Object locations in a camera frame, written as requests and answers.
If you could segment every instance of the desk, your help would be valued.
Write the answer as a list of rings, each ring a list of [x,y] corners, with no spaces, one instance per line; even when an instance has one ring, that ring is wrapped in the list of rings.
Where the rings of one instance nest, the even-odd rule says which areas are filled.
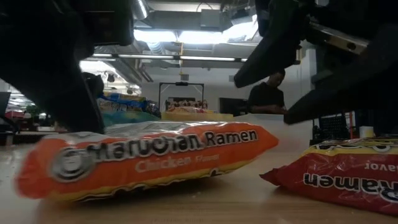
[[[290,194],[258,176],[265,170],[294,161],[300,154],[298,151],[270,150],[231,174],[153,189],[140,197],[84,205],[57,205],[19,198],[12,189],[12,176],[29,148],[0,149],[1,223],[397,223],[393,217]]]

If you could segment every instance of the metal frame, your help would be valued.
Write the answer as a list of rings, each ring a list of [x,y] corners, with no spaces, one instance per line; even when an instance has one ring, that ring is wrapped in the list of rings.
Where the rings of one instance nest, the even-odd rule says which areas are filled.
[[[167,82],[161,82],[159,83],[159,100],[157,102],[157,105],[160,109],[160,97],[161,97],[161,88],[162,85],[175,85],[175,86],[189,86],[189,85],[199,85],[201,86],[201,101],[202,101],[202,108],[203,108],[203,100],[204,100],[204,96],[205,96],[205,84],[203,83],[187,83],[187,82],[175,82],[175,83],[167,83]]]

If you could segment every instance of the instant ramen package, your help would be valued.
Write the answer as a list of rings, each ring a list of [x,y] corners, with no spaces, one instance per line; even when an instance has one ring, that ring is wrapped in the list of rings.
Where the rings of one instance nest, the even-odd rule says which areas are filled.
[[[16,187],[29,198],[106,198],[226,174],[277,144],[264,128],[247,123],[117,124],[106,135],[44,137],[25,159]]]
[[[323,142],[261,177],[324,202],[398,215],[398,139]]]

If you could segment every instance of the ceiling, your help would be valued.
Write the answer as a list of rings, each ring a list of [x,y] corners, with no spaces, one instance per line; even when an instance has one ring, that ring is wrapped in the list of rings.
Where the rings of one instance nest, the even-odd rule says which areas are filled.
[[[137,0],[148,8],[146,18],[137,19],[134,23],[136,39],[132,45],[97,47],[97,54],[150,54],[150,55],[189,55],[203,57],[237,57],[247,58],[261,40],[256,29],[254,0],[209,0],[202,3],[199,0]],[[250,27],[244,32],[242,24]],[[142,38],[138,34],[162,32],[153,37]],[[165,32],[172,33],[176,42],[170,42]],[[194,32],[193,40],[182,36]],[[222,35],[223,41],[202,43],[208,35]],[[203,60],[153,60],[117,58],[105,61],[114,67],[126,82],[140,85],[145,82],[162,82],[154,71],[166,68],[180,70],[187,68],[228,68],[239,69],[242,62],[210,62]],[[200,73],[195,72],[196,80]]]

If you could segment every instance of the maruchan logo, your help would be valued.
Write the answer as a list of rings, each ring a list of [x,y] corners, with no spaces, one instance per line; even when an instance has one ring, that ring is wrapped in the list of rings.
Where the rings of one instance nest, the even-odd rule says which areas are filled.
[[[94,167],[95,161],[86,150],[67,147],[54,159],[50,174],[59,182],[74,182],[86,177]]]
[[[331,177],[308,173],[304,174],[303,182],[311,187],[334,187],[339,190],[378,195],[387,202],[398,203],[398,182],[359,177]]]

